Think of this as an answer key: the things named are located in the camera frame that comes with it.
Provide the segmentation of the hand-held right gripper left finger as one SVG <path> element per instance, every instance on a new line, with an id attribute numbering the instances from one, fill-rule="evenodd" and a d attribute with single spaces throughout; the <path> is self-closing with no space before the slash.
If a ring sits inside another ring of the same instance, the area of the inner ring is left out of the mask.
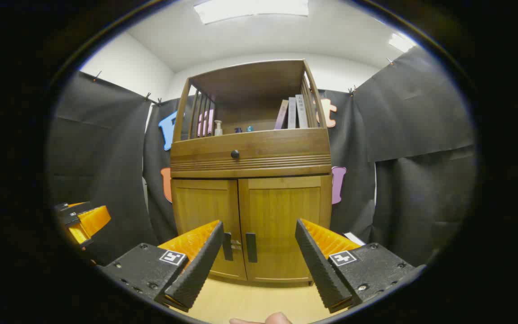
<path id="1" fill-rule="evenodd" d="M 223 244 L 214 220 L 159 246 L 140 243 L 99 270 L 140 299 L 187 312 L 193 307 Z"/>

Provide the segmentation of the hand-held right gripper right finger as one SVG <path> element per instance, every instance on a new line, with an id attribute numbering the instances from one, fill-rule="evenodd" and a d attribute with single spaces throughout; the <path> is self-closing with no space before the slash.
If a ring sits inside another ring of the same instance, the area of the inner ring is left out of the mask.
<path id="1" fill-rule="evenodd" d="M 370 303 L 419 276 L 413 266 L 378 243 L 360 245 L 305 219 L 295 238 L 329 312 Z"/>

